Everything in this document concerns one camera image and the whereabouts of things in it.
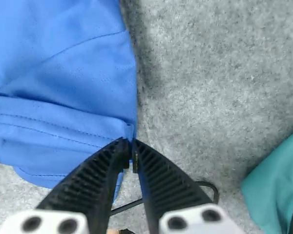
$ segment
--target blue fabric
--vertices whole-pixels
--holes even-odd
[[[286,234],[293,216],[293,135],[243,181],[251,218],[266,234]]]
[[[0,163],[52,188],[136,115],[117,0],[0,0]]]

